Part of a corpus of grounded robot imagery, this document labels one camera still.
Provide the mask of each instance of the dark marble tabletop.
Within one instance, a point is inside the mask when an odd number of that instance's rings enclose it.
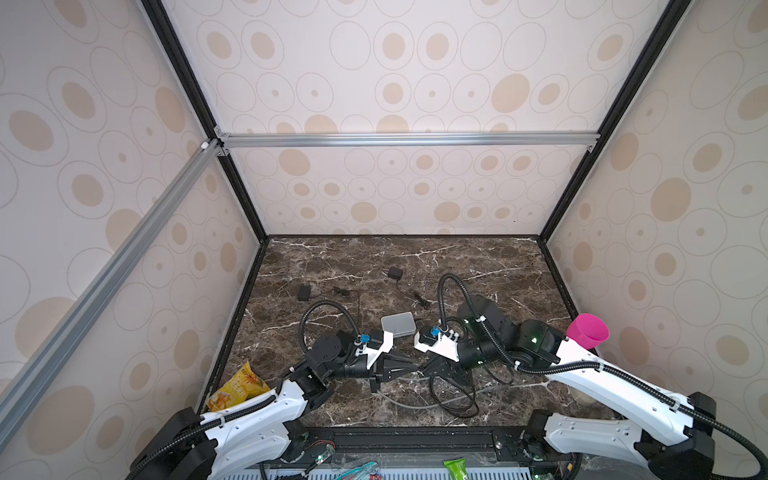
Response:
[[[493,299],[515,322],[538,319],[565,331],[571,318],[533,240],[499,237],[454,238],[273,238],[266,251],[247,311],[237,333],[223,381],[246,361],[253,371],[273,385],[287,367],[298,363],[301,350],[297,325],[308,303],[296,294],[302,283],[312,286],[312,295],[334,286],[353,290],[348,296],[327,293],[357,316],[360,294],[361,330],[381,328],[381,317],[412,311],[416,326],[434,325],[437,306],[423,309],[396,289],[386,276],[391,266],[404,271],[399,287],[415,290],[435,300],[439,277],[453,272],[466,280],[472,294]],[[462,303],[461,293],[448,284],[445,295],[449,315]],[[335,333],[346,325],[340,314],[323,307],[315,312],[306,329],[311,345],[320,335]],[[426,356],[413,348],[412,337],[395,339],[401,353],[422,362]],[[500,365],[495,374],[510,380]],[[610,418],[612,411],[599,403],[580,406],[568,387],[542,377],[515,375],[510,386],[501,386],[482,369],[475,370],[475,388],[480,413],[457,419],[440,408],[409,409],[433,403],[424,379],[399,379],[382,386],[373,395],[367,380],[332,380],[334,396],[321,408],[302,417],[308,426],[417,426],[417,425],[524,425],[533,409],[551,409],[565,415]],[[435,383],[442,400],[461,394],[442,380]]]

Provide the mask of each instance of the pink cup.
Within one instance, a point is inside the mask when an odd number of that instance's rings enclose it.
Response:
[[[598,317],[590,313],[582,313],[568,326],[565,335],[589,350],[607,340],[611,336],[611,331]]]

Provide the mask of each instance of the yellow chip bag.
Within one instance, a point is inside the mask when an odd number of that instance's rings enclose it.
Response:
[[[218,412],[269,391],[270,387],[250,369],[250,362],[245,362],[227,383],[210,396],[208,409]]]

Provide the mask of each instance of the circle patterned wallpaper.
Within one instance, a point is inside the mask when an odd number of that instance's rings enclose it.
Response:
[[[0,393],[200,146],[135,5],[3,5]],[[212,164],[0,455],[0,478],[123,478],[197,400],[256,247],[236,205]]]
[[[537,234],[584,145],[233,150],[269,233]]]
[[[684,19],[550,248],[606,359],[768,445],[768,2]],[[716,472],[754,460],[715,435]]]
[[[166,3],[235,133],[597,129],[666,5]]]
[[[197,407],[256,247],[214,161],[0,455],[0,478],[124,477],[170,415]],[[70,305],[27,310],[22,353],[41,337],[36,319]]]

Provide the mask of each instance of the green package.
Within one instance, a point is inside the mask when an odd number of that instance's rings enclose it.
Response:
[[[445,465],[449,472],[451,472],[451,478],[453,478],[453,480],[469,480],[466,458],[445,460],[442,464]]]

